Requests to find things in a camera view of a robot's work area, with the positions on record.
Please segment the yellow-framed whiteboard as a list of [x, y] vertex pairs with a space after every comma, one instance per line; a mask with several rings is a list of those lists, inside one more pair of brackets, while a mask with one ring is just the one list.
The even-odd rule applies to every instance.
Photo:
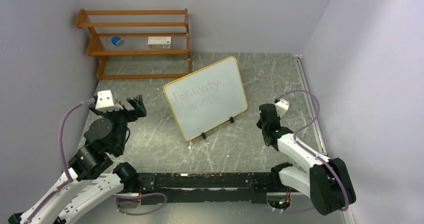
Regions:
[[248, 109], [234, 56], [167, 83], [163, 92], [186, 141], [205, 135]]

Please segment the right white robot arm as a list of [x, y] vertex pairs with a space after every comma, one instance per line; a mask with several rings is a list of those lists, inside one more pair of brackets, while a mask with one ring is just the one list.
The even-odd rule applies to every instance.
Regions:
[[292, 130], [281, 125], [288, 110], [286, 101], [259, 106], [257, 127], [266, 146], [290, 157], [298, 167], [286, 162], [272, 168], [270, 185], [276, 191], [295, 189], [309, 197], [314, 209], [322, 215], [343, 210], [356, 202], [345, 162], [331, 159], [304, 144]]

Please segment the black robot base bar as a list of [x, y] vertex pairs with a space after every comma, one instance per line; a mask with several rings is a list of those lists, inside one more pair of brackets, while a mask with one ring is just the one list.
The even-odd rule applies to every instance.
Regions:
[[134, 192], [158, 192], [168, 203], [238, 202], [266, 204], [287, 187], [270, 172], [140, 173]]

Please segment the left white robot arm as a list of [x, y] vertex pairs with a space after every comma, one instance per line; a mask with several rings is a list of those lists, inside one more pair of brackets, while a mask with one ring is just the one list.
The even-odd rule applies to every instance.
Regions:
[[146, 117], [142, 95], [127, 98], [127, 109], [110, 90], [99, 91], [78, 104], [99, 116], [84, 134], [85, 143], [70, 160], [62, 160], [63, 174], [49, 191], [25, 212], [14, 213], [9, 223], [75, 223], [92, 208], [119, 192], [138, 186], [138, 173], [127, 162], [113, 167], [112, 157], [124, 153], [128, 124]]

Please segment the blue whiteboard eraser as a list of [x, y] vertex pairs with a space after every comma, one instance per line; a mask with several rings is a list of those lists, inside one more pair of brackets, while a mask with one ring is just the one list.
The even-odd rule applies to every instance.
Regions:
[[117, 47], [121, 46], [124, 43], [124, 40], [118, 36], [112, 37], [110, 41], [113, 45]]

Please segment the orange wooden shelf rack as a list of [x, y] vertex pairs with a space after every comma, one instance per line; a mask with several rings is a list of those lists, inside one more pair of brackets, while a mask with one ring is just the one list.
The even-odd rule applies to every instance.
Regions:
[[[181, 78], [192, 73], [189, 11], [183, 10], [84, 10], [80, 9], [75, 26], [86, 28], [89, 42], [86, 52], [98, 58], [98, 79]], [[117, 47], [112, 37], [124, 43]], [[170, 49], [149, 49], [148, 37], [171, 37]], [[186, 56], [184, 73], [108, 75], [105, 69], [113, 56]]]

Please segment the white red box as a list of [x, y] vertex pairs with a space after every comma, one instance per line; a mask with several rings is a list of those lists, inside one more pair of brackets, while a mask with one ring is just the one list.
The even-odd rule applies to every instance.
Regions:
[[147, 47], [149, 49], [170, 49], [172, 44], [171, 37], [148, 37]]

